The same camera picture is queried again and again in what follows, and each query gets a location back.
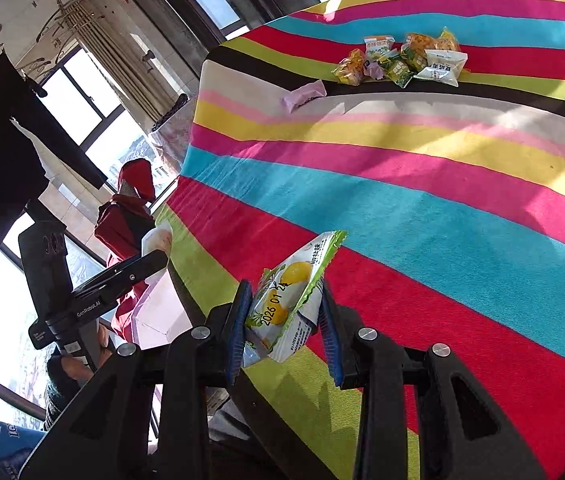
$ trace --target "metal screw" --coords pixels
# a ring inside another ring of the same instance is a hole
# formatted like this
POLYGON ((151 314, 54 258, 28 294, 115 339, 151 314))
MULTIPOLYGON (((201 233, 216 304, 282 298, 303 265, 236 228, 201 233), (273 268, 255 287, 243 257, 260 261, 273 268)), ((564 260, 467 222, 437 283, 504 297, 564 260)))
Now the metal screw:
POLYGON ((136 351, 137 346, 134 345, 134 343, 123 343, 120 346, 118 346, 118 355, 121 355, 122 357, 128 357, 130 355, 133 355, 136 351))
POLYGON ((194 339, 207 339, 211 331, 206 326, 197 326, 192 330, 192 337, 194 339))
POLYGON ((373 328, 363 327, 362 329, 358 330, 358 337, 360 339, 364 339, 365 341, 373 341, 378 337, 378 332, 376 332, 373 328))
POLYGON ((451 349, 445 343, 436 343, 432 346, 432 350, 438 357, 447 357, 451 353, 451 349))

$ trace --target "hand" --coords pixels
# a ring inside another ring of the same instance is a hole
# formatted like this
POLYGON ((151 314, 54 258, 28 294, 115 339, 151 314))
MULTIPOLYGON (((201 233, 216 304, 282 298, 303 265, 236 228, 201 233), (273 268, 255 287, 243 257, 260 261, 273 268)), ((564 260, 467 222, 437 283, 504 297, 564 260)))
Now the hand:
MULTIPOLYGON (((104 365, 104 362, 112 356, 111 350, 107 349, 107 345, 109 345, 109 334, 107 333, 107 329, 101 324, 98 324, 98 342, 101 346, 100 358, 98 360, 98 368, 100 368, 104 365)), ((63 356, 60 362, 65 373, 75 381, 88 381, 94 376, 91 368, 83 365, 82 361, 75 357, 63 356)))

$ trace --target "snack pile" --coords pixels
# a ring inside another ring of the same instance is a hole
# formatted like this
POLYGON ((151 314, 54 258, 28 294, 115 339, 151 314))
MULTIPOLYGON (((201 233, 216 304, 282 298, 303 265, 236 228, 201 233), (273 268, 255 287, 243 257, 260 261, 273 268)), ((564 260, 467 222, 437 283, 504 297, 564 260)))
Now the snack pile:
POLYGON ((333 73, 341 83, 358 86, 370 80, 391 80, 405 88, 413 77, 458 86, 467 62, 456 36, 446 28, 438 38, 410 32, 400 51, 392 36, 368 36, 365 53, 352 50, 333 73))

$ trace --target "table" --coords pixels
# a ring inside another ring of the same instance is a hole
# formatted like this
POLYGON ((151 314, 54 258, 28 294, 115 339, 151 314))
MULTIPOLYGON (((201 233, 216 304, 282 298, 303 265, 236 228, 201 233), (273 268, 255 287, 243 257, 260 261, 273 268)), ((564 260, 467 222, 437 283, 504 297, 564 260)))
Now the table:
MULTIPOLYGON (((565 0, 319 4, 211 52, 194 122, 158 213, 192 304, 206 314, 240 278, 255 285, 344 229, 336 300, 400 344, 448 344, 548 477, 565 471, 565 0), (364 36, 443 27, 469 54, 457 89, 331 74, 364 36), (328 96, 287 115, 282 97, 317 78, 328 96)), ((361 393, 333 386, 318 337, 240 381, 239 407, 290 478, 351 477, 361 393)))

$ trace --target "lemon illustration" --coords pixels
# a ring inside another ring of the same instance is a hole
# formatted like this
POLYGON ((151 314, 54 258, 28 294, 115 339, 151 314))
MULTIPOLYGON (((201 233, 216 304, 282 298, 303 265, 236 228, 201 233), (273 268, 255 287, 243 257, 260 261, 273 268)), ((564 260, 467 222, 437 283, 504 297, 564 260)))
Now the lemon illustration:
POLYGON ((309 262, 296 262, 285 269, 280 277, 281 283, 293 285, 293 283, 309 282, 311 275, 311 264, 309 262))

